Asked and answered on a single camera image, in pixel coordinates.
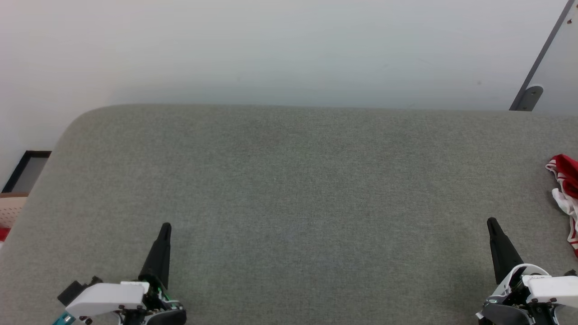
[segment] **red and white cloth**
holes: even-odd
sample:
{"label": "red and white cloth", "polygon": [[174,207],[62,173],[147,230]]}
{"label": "red and white cloth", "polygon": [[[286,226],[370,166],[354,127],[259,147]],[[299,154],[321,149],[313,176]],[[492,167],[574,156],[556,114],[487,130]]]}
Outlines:
{"label": "red and white cloth", "polygon": [[559,154],[552,157],[552,160],[546,164],[546,169],[554,173],[560,184],[560,190],[553,189],[552,196],[560,209],[569,216],[568,242],[578,257],[578,161],[564,154]]}

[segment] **metal bracket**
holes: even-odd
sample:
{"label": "metal bracket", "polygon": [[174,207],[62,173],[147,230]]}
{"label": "metal bracket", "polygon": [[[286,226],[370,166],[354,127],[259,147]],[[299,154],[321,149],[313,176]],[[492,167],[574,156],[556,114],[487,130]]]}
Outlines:
{"label": "metal bracket", "polygon": [[532,109],[534,109],[534,106],[536,106],[536,103],[538,103],[538,100],[540,99],[540,96],[542,96],[543,92],[544,88],[541,86],[532,86],[526,89],[522,99],[520,100],[520,103],[515,110],[531,112]]}

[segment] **robotic arm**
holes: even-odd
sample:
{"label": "robotic arm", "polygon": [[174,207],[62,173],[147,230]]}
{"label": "robotic arm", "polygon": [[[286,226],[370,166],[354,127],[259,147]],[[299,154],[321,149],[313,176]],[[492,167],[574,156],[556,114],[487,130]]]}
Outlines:
{"label": "robotic arm", "polygon": [[578,308],[578,276],[552,277],[526,264],[495,218],[488,219],[490,249],[498,287],[476,314],[479,325],[560,325],[557,310]]}
{"label": "robotic arm", "polygon": [[90,317],[113,313],[119,325],[183,325],[184,306],[167,293],[171,257],[171,225],[162,225],[149,251],[138,281],[103,283],[94,276],[89,284],[72,282],[58,300],[66,306],[53,325],[70,325],[76,319],[86,325]]}

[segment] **gray metal strip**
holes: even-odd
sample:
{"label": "gray metal strip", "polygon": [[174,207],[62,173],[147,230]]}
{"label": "gray metal strip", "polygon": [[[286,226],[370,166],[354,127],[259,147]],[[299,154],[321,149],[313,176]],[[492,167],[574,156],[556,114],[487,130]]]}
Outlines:
{"label": "gray metal strip", "polygon": [[566,6],[564,6],[564,9],[562,10],[562,13],[560,14],[560,17],[558,18],[558,20],[556,21],[556,24],[554,25],[554,28],[552,29],[552,31],[550,32],[550,35],[548,36],[548,38],[546,39],[546,43],[544,44],[544,46],[542,47],[542,50],[540,51],[540,54],[538,54],[538,58],[536,58],[536,61],[534,62],[534,65],[532,66],[532,68],[530,69],[530,72],[528,73],[528,76],[526,77],[526,80],[524,80],[524,83],[522,84],[522,87],[520,87],[520,91],[518,91],[518,94],[516,95],[516,98],[514,99],[514,101],[512,102],[512,105],[510,106],[510,110],[516,110],[516,108],[518,107],[518,105],[520,104],[520,101],[522,100],[522,96],[524,96],[524,93],[526,91],[526,88],[528,88],[528,85],[530,84],[530,81],[532,81],[532,78],[534,77],[534,73],[536,73],[536,70],[538,69],[538,66],[540,65],[540,63],[542,62],[542,59],[544,58],[544,55],[546,55],[546,51],[548,51],[548,48],[550,47],[550,44],[552,44],[552,41],[554,40],[554,38],[556,37],[556,33],[558,33],[558,30],[560,29],[560,27],[562,26],[562,24],[564,23],[564,21],[566,20],[566,16],[568,15],[568,13],[570,12],[570,8],[572,8],[572,5],[574,4],[574,0],[568,0],[568,2],[566,3]]}

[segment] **gray table surface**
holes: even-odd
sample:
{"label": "gray table surface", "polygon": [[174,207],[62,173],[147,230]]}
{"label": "gray table surface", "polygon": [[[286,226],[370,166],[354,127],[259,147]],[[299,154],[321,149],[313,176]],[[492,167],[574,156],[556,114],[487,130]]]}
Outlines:
{"label": "gray table surface", "polygon": [[165,221],[169,289],[189,324],[476,324],[495,287],[488,217],[526,262],[578,269],[544,168],[578,157],[577,125],[523,112],[89,112],[0,250],[0,324],[52,324],[75,279],[136,278]]}

